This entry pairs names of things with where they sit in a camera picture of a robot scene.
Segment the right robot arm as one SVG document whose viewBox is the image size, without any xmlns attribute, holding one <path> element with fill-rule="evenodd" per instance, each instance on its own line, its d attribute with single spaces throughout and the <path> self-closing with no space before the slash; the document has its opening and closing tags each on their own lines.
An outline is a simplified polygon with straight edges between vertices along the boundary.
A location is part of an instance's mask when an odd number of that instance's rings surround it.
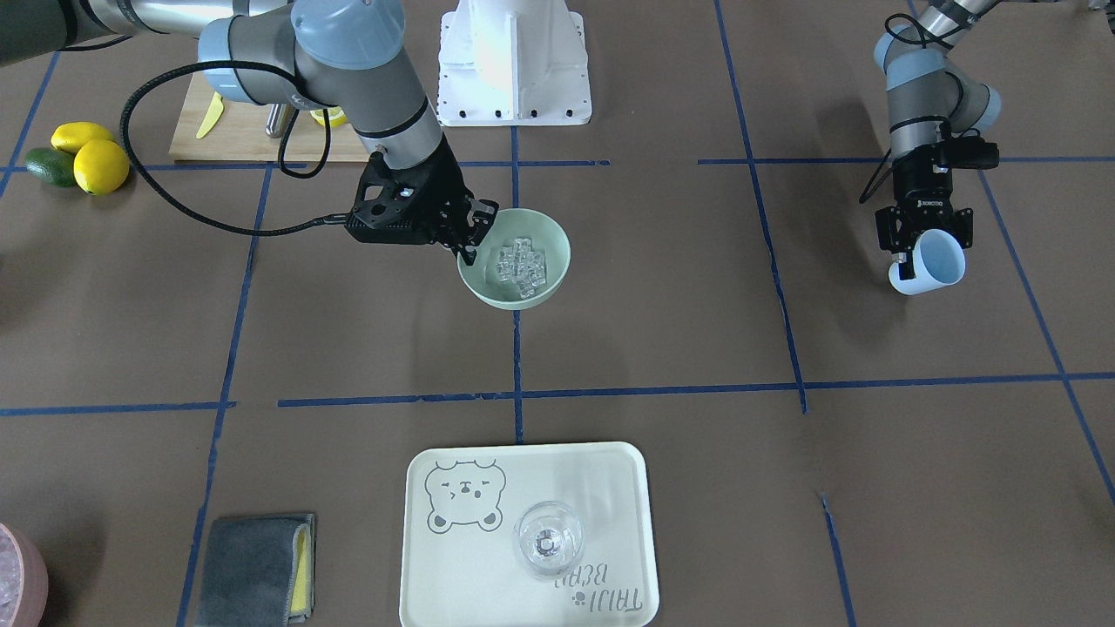
<svg viewBox="0 0 1115 627">
<path fill-rule="evenodd" d="M 120 131 L 135 172 L 132 112 L 159 84 L 204 74 L 233 102 L 338 107 L 369 154 L 346 213 L 268 231 L 340 225 L 374 245 L 443 245 L 465 266 L 497 218 L 475 197 L 421 87 L 403 39 L 398 1 L 4 1 L 3 64 L 110 36 L 195 38 L 198 60 L 144 83 L 124 104 Z"/>
</svg>

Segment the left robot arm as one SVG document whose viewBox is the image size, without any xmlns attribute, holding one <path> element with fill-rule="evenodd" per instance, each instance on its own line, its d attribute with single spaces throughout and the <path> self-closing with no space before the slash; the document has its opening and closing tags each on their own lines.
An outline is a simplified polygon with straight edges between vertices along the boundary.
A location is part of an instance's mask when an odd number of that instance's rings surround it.
<svg viewBox="0 0 1115 627">
<path fill-rule="evenodd" d="M 950 52 L 992 1 L 931 1 L 919 16 L 885 20 L 875 62 L 888 79 L 891 206 L 876 212 L 880 248 L 892 255 L 889 282 L 905 296 L 958 283 L 973 243 L 973 213 L 952 205 L 953 173 L 998 166 L 985 138 L 999 118 L 1001 97 L 950 60 Z"/>
</svg>

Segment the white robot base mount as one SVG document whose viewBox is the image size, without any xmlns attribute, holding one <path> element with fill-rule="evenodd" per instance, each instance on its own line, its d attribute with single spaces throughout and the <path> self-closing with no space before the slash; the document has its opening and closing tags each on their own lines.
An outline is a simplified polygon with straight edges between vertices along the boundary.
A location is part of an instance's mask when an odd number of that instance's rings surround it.
<svg viewBox="0 0 1115 627">
<path fill-rule="evenodd" d="M 443 127 L 591 122 L 585 23 L 565 1 L 459 1 L 439 35 Z"/>
</svg>

